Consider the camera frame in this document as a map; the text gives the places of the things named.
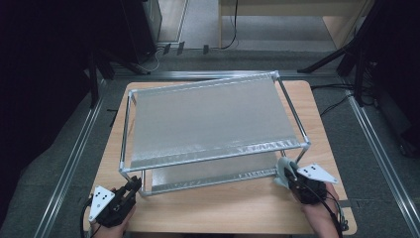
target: metal bar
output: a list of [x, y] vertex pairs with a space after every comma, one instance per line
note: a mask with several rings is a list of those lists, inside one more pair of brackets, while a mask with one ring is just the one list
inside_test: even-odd
[[355, 98], [351, 97], [349, 101], [359, 120], [359, 123], [362, 126], [362, 129], [365, 132], [370, 147], [372, 148], [374, 156], [376, 157], [376, 161], [382, 170], [383, 176], [389, 185], [389, 188], [413, 237], [420, 237], [420, 217], [413, 200], [401, 182], [397, 172], [392, 165], [392, 162], [390, 161], [385, 149], [383, 148], [373, 127], [371, 126], [365, 109], [359, 107], [359, 104]]
[[[220, 78], [241, 77], [252, 74], [269, 73], [273, 70], [220, 70], [220, 71], [161, 71], [148, 75], [133, 75], [125, 72], [119, 73], [119, 78], [130, 78], [135, 81], [199, 81]], [[333, 69], [318, 70], [313, 73], [298, 73], [296, 70], [279, 70], [282, 77], [336, 77]]]
[[[102, 79], [101, 88], [105, 89], [106, 87], [107, 83], [104, 79]], [[103, 97], [99, 98], [95, 107], [90, 109], [89, 114], [87, 115], [80, 134], [74, 144], [73, 150], [71, 151], [71, 154], [68, 158], [67, 164], [65, 165], [64, 171], [62, 172], [61, 177], [55, 187], [55, 190], [52, 194], [52, 197], [50, 198], [47, 209], [34, 237], [44, 238], [50, 236], [50, 232], [53, 228], [56, 216], [58, 215], [59, 209], [61, 208], [62, 202], [67, 193], [78, 162], [80, 161], [81, 154], [84, 150], [87, 139], [89, 138], [93, 124], [95, 123], [98, 116], [103, 101], [102, 99]]]
[[296, 162], [295, 163], [297, 165], [299, 163], [300, 159], [302, 159], [303, 155], [308, 150], [308, 148], [311, 145], [311, 143], [309, 141], [309, 137], [306, 135], [306, 132], [305, 132], [305, 129], [303, 128], [302, 122], [300, 121], [299, 116], [297, 115], [297, 112], [296, 112], [296, 110], [295, 110], [295, 108], [293, 106], [293, 103], [290, 100], [290, 97], [289, 97], [289, 95], [287, 93], [286, 88], [284, 87], [284, 84], [283, 84], [281, 78], [279, 77], [277, 79], [277, 81], [280, 84], [281, 90], [283, 91], [284, 96], [285, 96], [285, 98], [287, 100], [287, 104], [290, 106], [290, 110], [291, 110], [291, 112], [293, 114], [294, 120], [296, 121], [297, 126], [299, 127], [299, 131], [302, 134], [303, 140], [305, 140], [305, 143], [306, 143], [306, 145], [303, 146], [302, 151], [300, 152], [300, 154], [296, 158]]

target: tripod leg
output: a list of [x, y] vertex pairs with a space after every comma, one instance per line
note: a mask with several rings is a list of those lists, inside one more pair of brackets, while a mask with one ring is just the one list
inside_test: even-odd
[[362, 101], [364, 73], [366, 65], [366, 54], [364, 48], [361, 48], [358, 58], [358, 64], [356, 66], [356, 77], [355, 77], [355, 99], [359, 103], [360, 107], [364, 106]]
[[99, 99], [98, 77], [96, 75], [95, 54], [92, 52], [89, 56], [89, 78], [90, 78], [90, 108], [93, 108]]
[[326, 56], [325, 58], [315, 62], [314, 64], [302, 68], [302, 69], [298, 69], [297, 72], [302, 72], [302, 73], [311, 73], [313, 71], [315, 71], [316, 69], [324, 66], [325, 64], [329, 63], [332, 60], [335, 60], [336, 58], [342, 56], [343, 54], [347, 53], [350, 48], [353, 46], [353, 41], [349, 42], [348, 44], [346, 44], [345, 46], [341, 47], [340, 49], [336, 50], [335, 52], [331, 53], [330, 55]]

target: black cable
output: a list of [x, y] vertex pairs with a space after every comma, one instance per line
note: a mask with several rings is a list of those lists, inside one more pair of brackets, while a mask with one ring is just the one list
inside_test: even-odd
[[327, 107], [327, 109], [325, 109], [321, 114], [320, 114], [320, 116], [323, 116], [323, 115], [325, 115], [327, 112], [329, 112], [329, 111], [331, 111], [331, 110], [333, 110], [334, 108], [336, 108], [336, 107], [338, 107], [340, 104], [342, 104], [343, 102], [345, 102], [346, 101], [346, 99], [348, 99], [349, 97], [352, 97], [353, 96], [353, 94], [350, 94], [350, 95], [346, 95], [341, 101], [339, 101], [338, 103], [336, 103], [336, 104], [333, 104], [333, 105], [331, 105], [331, 106], [329, 106], [329, 107]]
[[237, 24], [236, 24], [237, 18], [238, 18], [238, 0], [236, 1], [236, 4], [235, 4], [235, 21], [234, 21], [235, 32], [234, 32], [234, 38], [232, 39], [232, 42], [227, 47], [223, 47], [223, 48], [220, 48], [220, 49], [219, 48], [210, 48], [210, 49], [212, 49], [212, 50], [225, 50], [225, 49], [229, 48], [234, 43], [234, 41], [236, 40], [236, 35], [237, 35]]
[[90, 236], [90, 238], [93, 238], [95, 235], [96, 235], [96, 233], [98, 233], [98, 231], [99, 231], [99, 229], [102, 227], [102, 225], [101, 224], [99, 224], [99, 227], [98, 227], [98, 229], [96, 229], [95, 230], [95, 232], [93, 232], [93, 234]]
[[92, 204], [92, 200], [93, 200], [93, 196], [90, 196], [90, 198], [87, 199], [87, 201], [83, 205], [83, 208], [81, 209], [80, 223], [79, 223], [79, 225], [80, 225], [80, 237], [81, 238], [85, 238], [84, 230], [83, 230], [84, 213], [86, 212], [87, 207]]
[[301, 182], [300, 184], [303, 185], [304, 187], [306, 187], [309, 191], [311, 191], [319, 199], [319, 201], [325, 206], [325, 208], [327, 209], [327, 211], [330, 213], [331, 219], [333, 220], [334, 226], [336, 227], [336, 230], [337, 230], [337, 233], [338, 233], [339, 237], [340, 238], [343, 238], [343, 232], [342, 232], [341, 225], [339, 223], [339, 220], [337, 218], [336, 213], [334, 213], [331, 210], [330, 206], [324, 201], [324, 199], [322, 199], [312, 188], [310, 188], [304, 182]]

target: aluminum frame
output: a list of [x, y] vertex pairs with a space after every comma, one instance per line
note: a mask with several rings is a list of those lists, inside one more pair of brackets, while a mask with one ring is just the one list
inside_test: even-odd
[[[295, 159], [295, 162], [298, 163], [300, 159], [303, 157], [303, 155], [306, 153], [306, 151], [309, 149], [311, 143], [306, 135], [306, 132], [304, 130], [304, 127], [298, 117], [298, 114], [293, 106], [293, 103], [287, 93], [286, 88], [284, 87], [284, 84], [282, 80], [280, 79], [280, 75], [278, 71], [273, 72], [265, 72], [265, 73], [258, 73], [255, 74], [255, 76], [262, 75], [262, 74], [269, 74], [273, 81], [273, 86], [278, 83], [280, 85], [281, 91], [283, 95], [286, 98], [287, 104], [290, 108], [290, 111], [292, 112], [293, 118], [295, 120], [295, 123], [297, 124], [297, 127], [300, 132], [301, 141], [295, 143], [291, 146], [283, 146], [281, 148], [276, 149], [270, 149], [270, 150], [263, 150], [263, 151], [256, 151], [254, 153], [244, 154], [244, 155], [226, 155], [222, 156], [220, 158], [213, 158], [212, 160], [235, 160], [237, 157], [242, 157], [246, 155], [253, 155], [253, 154], [266, 154], [269, 152], [281, 152], [282, 155], [285, 155], [285, 151], [292, 150], [292, 149], [301, 149], [300, 153]], [[130, 127], [130, 114], [132, 113], [132, 107], [137, 105], [137, 99], [134, 96], [137, 92], [137, 89], [130, 90], [129, 95], [127, 98], [127, 109], [126, 109], [126, 118], [125, 118], [125, 124], [124, 124], [124, 132], [123, 132], [123, 140], [122, 140], [122, 150], [121, 150], [121, 158], [120, 158], [120, 167], [119, 167], [119, 173], [127, 180], [130, 180], [130, 173], [141, 173], [140, 177], [144, 180], [144, 184], [146, 184], [147, 181], [147, 172], [149, 170], [156, 170], [161, 167], [167, 167], [167, 165], [162, 166], [156, 166], [156, 167], [146, 167], [146, 168], [128, 168], [126, 167], [126, 153], [127, 153], [127, 143], [128, 143], [128, 133], [129, 133], [129, 127]], [[195, 164], [195, 163], [202, 163], [203, 161], [197, 160], [197, 161], [188, 161], [185, 162], [185, 164], [180, 163], [180, 165], [186, 165], [186, 164]], [[198, 186], [204, 186], [204, 185], [213, 185], [218, 183], [224, 183], [229, 181], [237, 181], [237, 180], [244, 180], [244, 179], [257, 179], [257, 178], [263, 178], [263, 177], [275, 177], [276, 176], [276, 169], [275, 164], [272, 163], [272, 167], [265, 168], [263, 170], [257, 170], [257, 171], [251, 171], [246, 173], [238, 173], [234, 175], [225, 175], [225, 176], [217, 176], [214, 178], [199, 178], [184, 182], [175, 182], [171, 184], [160, 184], [160, 185], [150, 185], [150, 187], [143, 186], [140, 190], [140, 195], [142, 196], [149, 196], [149, 195], [155, 195], [160, 194], [163, 192], [169, 192], [174, 190], [180, 190], [180, 189], [187, 189], [187, 188], [193, 188]]]

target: person's right hand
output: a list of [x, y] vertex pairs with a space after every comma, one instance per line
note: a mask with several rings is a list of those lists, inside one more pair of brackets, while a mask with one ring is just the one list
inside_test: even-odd
[[96, 232], [93, 237], [94, 238], [122, 238], [124, 231], [127, 229], [129, 225], [129, 220], [133, 216], [135, 211], [136, 211], [136, 205], [133, 206], [133, 208], [127, 214], [124, 221], [118, 226], [113, 226], [113, 227], [108, 228], [105, 226], [101, 226], [98, 223], [91, 224], [92, 232]]
[[[336, 200], [339, 200], [339, 196], [332, 184], [325, 183], [327, 190], [334, 196]], [[332, 199], [331, 194], [327, 193], [327, 199], [325, 203], [330, 207], [330, 209], [337, 216], [337, 206], [335, 201]], [[308, 219], [309, 224], [314, 230], [315, 234], [320, 238], [336, 238], [339, 237], [337, 233], [336, 226], [334, 225], [333, 220], [331, 219], [330, 213], [327, 208], [321, 203], [317, 204], [302, 204], [302, 211], [305, 213], [306, 219]]]

